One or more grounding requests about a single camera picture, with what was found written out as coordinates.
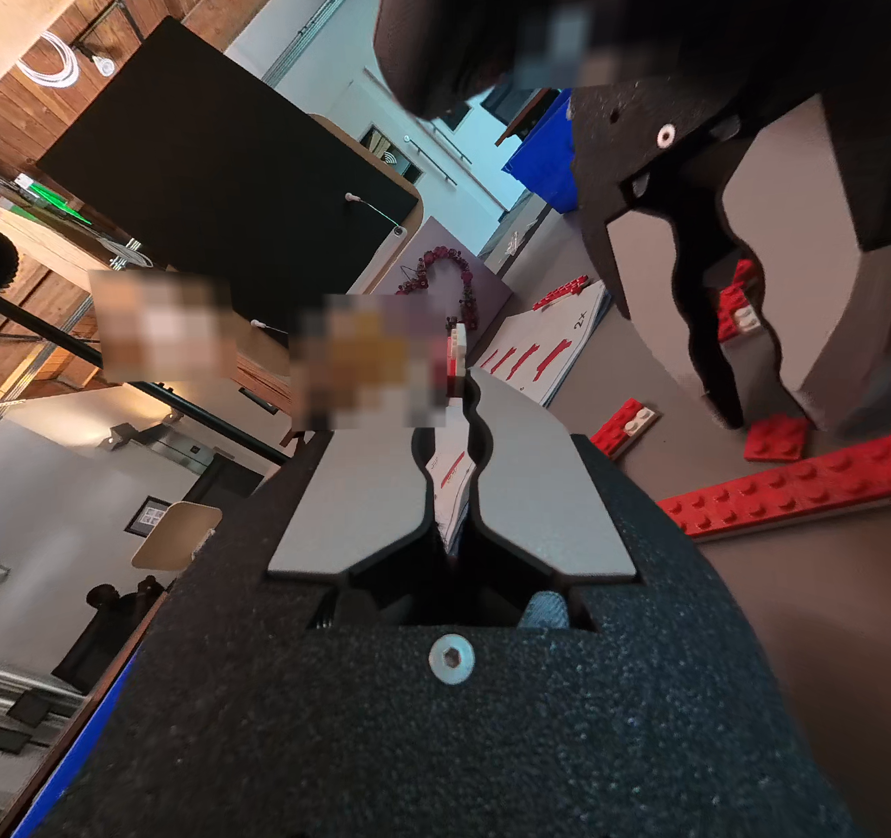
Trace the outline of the long red brick plate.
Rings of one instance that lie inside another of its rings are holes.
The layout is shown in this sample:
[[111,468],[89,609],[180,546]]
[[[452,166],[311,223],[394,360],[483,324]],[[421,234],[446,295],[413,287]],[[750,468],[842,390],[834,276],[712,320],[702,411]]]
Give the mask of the long red brick plate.
[[859,443],[658,505],[696,543],[889,506],[890,438]]

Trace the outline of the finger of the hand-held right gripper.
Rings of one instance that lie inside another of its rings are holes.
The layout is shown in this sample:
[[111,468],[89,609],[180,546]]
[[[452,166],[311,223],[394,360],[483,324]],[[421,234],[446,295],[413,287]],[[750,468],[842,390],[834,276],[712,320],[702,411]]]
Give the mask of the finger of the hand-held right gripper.
[[860,246],[820,96],[757,133],[722,202],[762,270],[784,389],[823,431],[877,430],[880,252]]
[[607,224],[630,320],[674,382],[719,425],[743,409],[718,339],[719,295],[705,276],[736,244],[717,193],[699,184],[652,184],[642,205]]

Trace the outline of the narrow red brick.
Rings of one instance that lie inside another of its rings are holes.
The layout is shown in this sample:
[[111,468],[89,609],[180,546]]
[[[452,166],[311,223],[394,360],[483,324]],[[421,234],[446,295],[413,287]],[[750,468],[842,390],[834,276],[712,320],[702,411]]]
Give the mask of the narrow red brick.
[[592,280],[588,275],[576,277],[570,282],[551,290],[547,295],[538,300],[533,305],[532,311],[545,310],[567,298],[576,297],[580,295],[586,287],[589,287],[591,283]]

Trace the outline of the red and white brick assembly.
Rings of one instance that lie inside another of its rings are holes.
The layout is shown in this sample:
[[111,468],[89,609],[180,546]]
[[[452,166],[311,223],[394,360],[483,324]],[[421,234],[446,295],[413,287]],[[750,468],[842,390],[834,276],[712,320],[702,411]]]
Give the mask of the red and white brick assembly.
[[434,517],[447,552],[457,543],[469,506],[475,463],[468,453],[470,425],[464,414],[467,332],[458,323],[450,332],[446,354],[448,404],[445,425],[435,430],[436,447],[427,465],[433,482]]

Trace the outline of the beige rounded panel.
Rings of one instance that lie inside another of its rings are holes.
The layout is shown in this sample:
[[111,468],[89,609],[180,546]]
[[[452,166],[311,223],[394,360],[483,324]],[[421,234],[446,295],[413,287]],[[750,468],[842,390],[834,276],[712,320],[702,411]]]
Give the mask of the beige rounded panel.
[[131,559],[137,569],[181,572],[216,531],[220,509],[180,501],[171,505]]

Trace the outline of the blue plastic bin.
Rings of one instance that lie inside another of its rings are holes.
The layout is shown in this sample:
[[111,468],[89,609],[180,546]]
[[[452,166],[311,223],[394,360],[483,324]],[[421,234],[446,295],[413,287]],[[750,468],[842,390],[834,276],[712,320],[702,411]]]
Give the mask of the blue plastic bin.
[[516,149],[503,172],[522,183],[560,214],[578,208],[572,164],[575,146],[570,117],[573,90],[566,88],[551,103]]

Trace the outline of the small framed wall picture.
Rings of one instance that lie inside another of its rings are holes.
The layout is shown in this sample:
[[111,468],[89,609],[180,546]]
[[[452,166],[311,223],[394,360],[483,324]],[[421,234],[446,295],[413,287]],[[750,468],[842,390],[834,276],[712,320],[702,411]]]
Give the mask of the small framed wall picture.
[[147,539],[171,506],[166,500],[147,496],[128,521],[124,531],[143,540]]

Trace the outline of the small red brick plate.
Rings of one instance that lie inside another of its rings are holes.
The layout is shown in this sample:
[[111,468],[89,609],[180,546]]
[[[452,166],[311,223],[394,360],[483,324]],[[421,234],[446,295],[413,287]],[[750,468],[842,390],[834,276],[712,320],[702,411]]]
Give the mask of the small red brick plate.
[[805,457],[813,429],[807,417],[774,414],[754,421],[746,435],[743,458],[750,463],[794,463]]

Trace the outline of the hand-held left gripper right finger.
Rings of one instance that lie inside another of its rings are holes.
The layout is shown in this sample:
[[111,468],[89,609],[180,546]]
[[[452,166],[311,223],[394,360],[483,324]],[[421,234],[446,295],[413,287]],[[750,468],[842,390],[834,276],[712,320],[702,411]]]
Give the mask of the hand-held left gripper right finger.
[[557,579],[637,575],[561,421],[480,367],[466,376],[463,409],[474,464],[471,520],[483,538]]

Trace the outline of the red brick frame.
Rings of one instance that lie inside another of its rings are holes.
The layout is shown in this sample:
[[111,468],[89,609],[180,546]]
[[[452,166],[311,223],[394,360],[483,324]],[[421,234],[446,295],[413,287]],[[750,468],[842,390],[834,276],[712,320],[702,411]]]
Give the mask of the red brick frame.
[[759,278],[759,270],[755,263],[748,258],[743,258],[736,265],[731,283],[718,292],[717,339],[719,344],[727,344],[734,339],[751,335],[762,329],[762,322],[751,299]]

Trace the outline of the white tipped thin rod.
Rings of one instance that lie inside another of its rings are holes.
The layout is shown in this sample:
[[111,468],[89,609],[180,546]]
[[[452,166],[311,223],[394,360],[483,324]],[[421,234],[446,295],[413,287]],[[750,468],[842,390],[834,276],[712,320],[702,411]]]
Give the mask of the white tipped thin rod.
[[358,195],[356,195],[356,194],[354,194],[354,193],[351,193],[351,192],[347,192],[347,193],[345,193],[344,199],[345,199],[345,201],[346,201],[347,203],[350,203],[350,204],[351,204],[351,203],[352,203],[352,204],[359,204],[359,205],[361,205],[361,206],[365,206],[365,207],[367,207],[368,209],[370,209],[371,211],[373,211],[376,215],[378,215],[378,216],[381,217],[382,219],[386,220],[386,221],[391,225],[391,227],[393,227],[393,229],[395,229],[395,232],[396,232],[396,233],[398,233],[398,234],[405,234],[405,233],[406,233],[406,229],[405,229],[405,227],[402,226],[399,222],[397,222],[396,220],[394,220],[393,218],[391,218],[388,214],[384,213],[384,211],[382,211],[381,209],[377,208],[376,206],[374,206],[374,205],[371,204],[370,202],[368,202],[368,201],[366,201],[365,199],[359,197]]

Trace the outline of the green lit sign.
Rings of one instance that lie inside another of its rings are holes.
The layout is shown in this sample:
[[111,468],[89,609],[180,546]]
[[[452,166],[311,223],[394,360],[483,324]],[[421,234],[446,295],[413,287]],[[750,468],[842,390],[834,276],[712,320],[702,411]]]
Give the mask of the green lit sign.
[[80,212],[61,197],[61,195],[45,187],[41,183],[32,179],[26,174],[18,174],[13,180],[13,185],[32,202],[39,206],[44,206],[55,210],[57,213],[67,218],[77,221],[84,226],[91,226],[92,222],[86,219]]

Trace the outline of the white instruction booklet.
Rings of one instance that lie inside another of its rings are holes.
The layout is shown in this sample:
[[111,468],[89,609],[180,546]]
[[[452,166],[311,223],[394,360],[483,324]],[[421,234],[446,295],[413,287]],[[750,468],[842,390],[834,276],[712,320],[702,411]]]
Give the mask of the white instruction booklet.
[[611,303],[603,281],[548,309],[505,319],[475,366],[546,407]]

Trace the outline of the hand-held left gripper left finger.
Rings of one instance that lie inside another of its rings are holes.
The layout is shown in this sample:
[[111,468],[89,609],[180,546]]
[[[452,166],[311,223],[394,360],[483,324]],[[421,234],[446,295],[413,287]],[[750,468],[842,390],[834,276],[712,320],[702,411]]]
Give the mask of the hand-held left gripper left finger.
[[351,580],[396,561],[419,569],[442,554],[433,428],[335,431],[268,564],[274,578]]

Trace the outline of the black wall panel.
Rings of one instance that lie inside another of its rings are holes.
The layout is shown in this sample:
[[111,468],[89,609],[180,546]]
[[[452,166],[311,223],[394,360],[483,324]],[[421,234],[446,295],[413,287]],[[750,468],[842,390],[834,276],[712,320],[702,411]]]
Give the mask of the black wall panel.
[[283,331],[344,295],[419,203],[383,163],[163,19],[39,158],[49,179],[154,264],[225,282],[245,320]]

